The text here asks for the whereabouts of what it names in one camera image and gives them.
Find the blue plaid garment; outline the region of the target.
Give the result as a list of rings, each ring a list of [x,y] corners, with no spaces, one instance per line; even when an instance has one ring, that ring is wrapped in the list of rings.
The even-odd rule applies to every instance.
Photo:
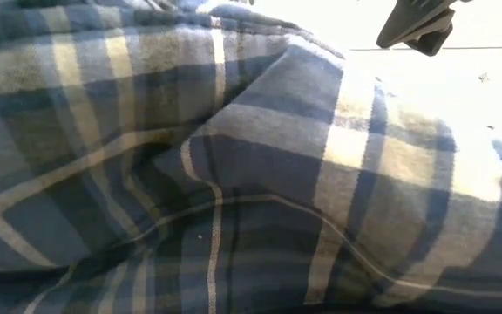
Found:
[[[0,0],[0,314],[502,314],[502,139],[246,2]]]

